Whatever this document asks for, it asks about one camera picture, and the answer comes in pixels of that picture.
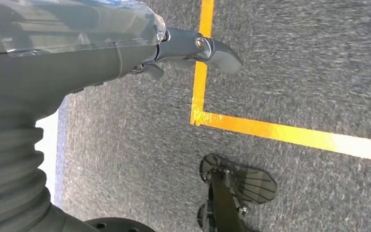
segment robotic arm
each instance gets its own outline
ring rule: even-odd
[[[237,55],[200,33],[166,28],[134,0],[0,0],[0,232],[95,232],[50,203],[37,120],[69,93],[201,61],[236,73]]]

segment yellow floor tape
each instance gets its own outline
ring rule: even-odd
[[[200,33],[206,37],[211,36],[213,15],[214,0],[203,0]],[[204,63],[198,62],[194,76],[193,103],[190,119],[190,123],[193,125],[205,125],[371,159],[371,139],[204,112],[206,78],[207,66]]]

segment metal bolt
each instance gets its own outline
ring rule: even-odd
[[[203,49],[204,46],[205,46],[205,40],[202,36],[198,35],[196,37],[196,46],[199,48],[199,49]]]

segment white wall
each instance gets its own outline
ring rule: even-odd
[[[43,139],[35,145],[35,149],[44,153],[44,161],[39,168],[46,173],[46,187],[50,190],[52,203],[55,199],[57,123],[58,111],[36,123],[36,127],[43,128]]]

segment plastic wrap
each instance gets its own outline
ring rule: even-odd
[[[0,54],[156,45],[163,19],[135,0],[0,0]]]

